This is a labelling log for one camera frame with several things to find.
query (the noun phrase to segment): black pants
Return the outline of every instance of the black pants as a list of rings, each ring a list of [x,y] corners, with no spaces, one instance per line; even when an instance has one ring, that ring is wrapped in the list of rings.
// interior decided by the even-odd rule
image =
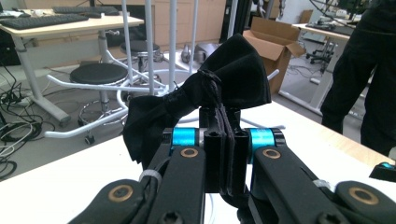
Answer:
[[[396,34],[362,20],[333,71],[333,84],[320,111],[322,124],[339,133],[343,120],[367,85],[361,143],[388,156],[396,147]]]

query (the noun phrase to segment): black cloth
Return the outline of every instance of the black cloth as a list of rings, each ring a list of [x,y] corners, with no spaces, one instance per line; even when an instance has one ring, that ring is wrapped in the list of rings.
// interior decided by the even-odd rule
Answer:
[[[375,69],[364,102],[361,143],[388,156],[396,146],[396,21],[388,21],[396,12],[394,1],[388,0],[381,10],[367,10],[346,43],[343,54],[332,73],[333,84],[320,111],[322,124],[339,133],[343,120],[356,103]]]
[[[219,46],[177,90],[131,100],[123,139],[132,160],[148,167],[165,128],[174,128],[199,106],[216,106],[218,98],[224,106],[240,109],[271,103],[262,58],[239,34]]]

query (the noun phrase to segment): desk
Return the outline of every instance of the desk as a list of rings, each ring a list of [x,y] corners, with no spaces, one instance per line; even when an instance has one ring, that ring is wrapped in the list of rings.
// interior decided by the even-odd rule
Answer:
[[[129,17],[128,24],[138,25],[142,20]],[[103,61],[107,63],[107,43],[105,30],[123,27],[122,16],[102,16],[102,19],[88,19],[87,21],[72,22],[67,24],[39,27],[27,30],[15,30],[0,25],[0,29],[12,35],[16,51],[21,60],[23,71],[32,90],[32,100],[60,121],[61,125],[70,120],[70,116],[59,107],[43,97],[38,87],[35,69],[56,63],[74,61],[102,55]],[[63,35],[81,33],[87,31],[99,31],[98,41],[82,40],[50,46],[26,48],[24,40],[41,36]]]
[[[292,100],[294,103],[299,104],[304,106],[305,108],[321,115],[320,112],[320,106],[328,92],[328,90],[330,89],[330,86],[332,85],[332,71],[335,67],[335,64],[337,63],[338,59],[340,58],[341,54],[344,51],[344,48],[346,46],[346,43],[349,39],[348,35],[339,35],[333,32],[328,32],[328,31],[323,31],[323,30],[319,30],[319,29],[315,29],[312,27],[306,27],[306,24],[293,24],[293,27],[296,27],[300,30],[304,30],[304,31],[308,31],[314,34],[319,34],[319,35],[326,35],[327,37],[329,37],[332,42],[335,42],[338,47],[335,48],[334,51],[334,55],[332,56],[332,59],[330,60],[326,70],[323,73],[323,77],[320,81],[320,83],[318,84],[318,87],[314,93],[314,95],[312,96],[312,99],[310,102],[306,102],[301,100],[298,97],[295,97],[294,95],[286,92],[286,91],[279,91],[279,94]]]
[[[197,115],[195,110],[186,118]],[[364,182],[396,202],[395,183],[368,178],[376,164],[390,159],[276,103],[243,110],[242,117],[268,127],[285,125],[282,132],[289,147],[319,178],[332,185],[343,180]],[[197,127],[196,123],[180,126]],[[66,223],[106,184],[123,178],[137,180],[140,173],[141,167],[131,162],[122,137],[114,138],[0,182],[2,222]],[[218,194],[214,197],[218,211],[214,223],[239,223],[236,209]],[[212,205],[208,199],[206,205],[207,209]]]

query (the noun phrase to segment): round stool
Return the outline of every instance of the round stool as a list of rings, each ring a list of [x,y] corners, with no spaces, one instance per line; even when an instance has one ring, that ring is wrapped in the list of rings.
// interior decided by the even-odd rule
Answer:
[[[145,70],[145,66],[143,64],[143,60],[147,59],[149,56],[148,53],[148,43],[146,40],[131,40],[130,42],[130,49],[131,55],[137,57],[138,62],[138,71],[143,73]],[[156,44],[152,44],[153,53],[157,53],[160,50],[160,46]],[[122,53],[126,54],[126,44],[122,43],[120,45],[120,50]]]
[[[128,71],[115,64],[111,63],[91,63],[82,65],[70,73],[70,81],[79,84],[91,84],[91,85],[117,85],[121,83],[128,76]],[[109,99],[107,91],[99,91],[100,100],[90,102],[83,106],[78,116],[78,124],[83,126],[93,121],[104,118],[120,109],[111,110],[109,108]],[[100,104],[100,109],[90,110],[93,105]],[[88,145],[94,143],[94,137],[91,131],[85,138]]]

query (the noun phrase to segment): open cardboard box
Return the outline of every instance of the open cardboard box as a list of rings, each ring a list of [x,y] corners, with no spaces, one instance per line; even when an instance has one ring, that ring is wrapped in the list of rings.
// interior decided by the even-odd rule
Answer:
[[[277,93],[289,65],[291,55],[305,54],[296,41],[300,31],[290,24],[255,17],[244,38],[259,52],[264,61],[267,75],[279,69],[279,74],[269,80],[271,93]]]

